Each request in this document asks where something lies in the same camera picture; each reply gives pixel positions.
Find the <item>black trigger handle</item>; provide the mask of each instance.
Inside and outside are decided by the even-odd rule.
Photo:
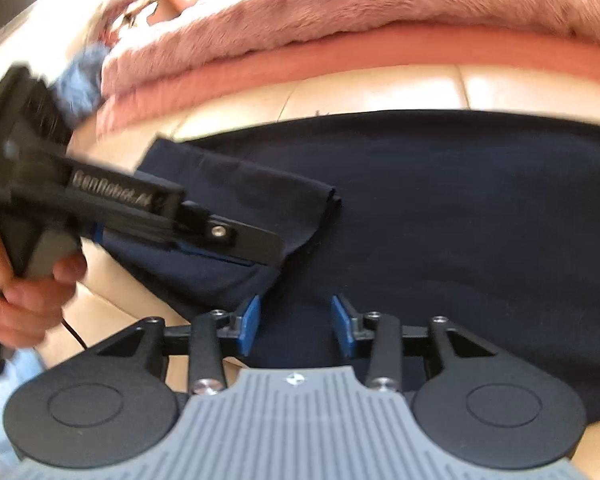
[[[40,226],[22,218],[0,214],[0,238],[4,243],[15,276],[21,277],[26,272],[41,235],[42,228]],[[3,370],[3,350],[0,344],[0,374]]]

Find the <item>black bracket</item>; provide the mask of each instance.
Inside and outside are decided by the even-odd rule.
[[[562,381],[444,316],[427,327],[331,303],[346,357],[370,357],[366,386],[399,392],[402,358],[424,359],[427,382],[411,401],[425,433],[449,453],[486,467],[527,469],[571,456],[586,426],[577,394]]]
[[[217,394],[227,386],[222,359],[247,355],[259,322],[258,297],[191,325],[142,319],[18,389],[5,408],[7,435],[21,457],[56,467],[137,456],[164,438],[189,397],[164,383],[169,356],[190,356],[189,394]]]

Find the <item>metal screw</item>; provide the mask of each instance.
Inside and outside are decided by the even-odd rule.
[[[224,238],[226,236],[226,227],[217,225],[211,228],[211,235],[215,238]]]
[[[397,392],[398,383],[389,377],[377,377],[369,383],[369,389],[376,392]]]
[[[199,379],[191,389],[196,395],[217,395],[224,390],[224,386],[216,379]]]

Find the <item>blue fabric item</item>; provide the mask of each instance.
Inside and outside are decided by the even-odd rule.
[[[4,407],[15,390],[44,370],[45,366],[38,353],[34,349],[23,349],[16,351],[6,362],[4,372],[0,375],[0,478],[4,478],[20,463],[4,432]]]
[[[600,420],[599,126],[396,110],[190,145],[329,182],[342,196],[316,243],[286,261],[262,298],[247,365],[341,364],[331,297],[343,294],[357,311],[403,324],[447,316],[570,384],[589,421]],[[368,360],[351,363],[364,377]],[[404,391],[422,385],[423,370],[404,360]]]
[[[276,232],[284,258],[314,236],[339,202],[327,184],[166,139],[155,141],[139,171],[180,184],[188,200],[214,214]],[[169,251],[107,230],[102,245],[186,319],[213,308],[233,311],[264,295],[280,275],[272,267],[218,260],[194,248]]]
[[[51,93],[65,122],[75,128],[102,104],[102,64],[110,48],[95,43],[79,52],[51,85]]]

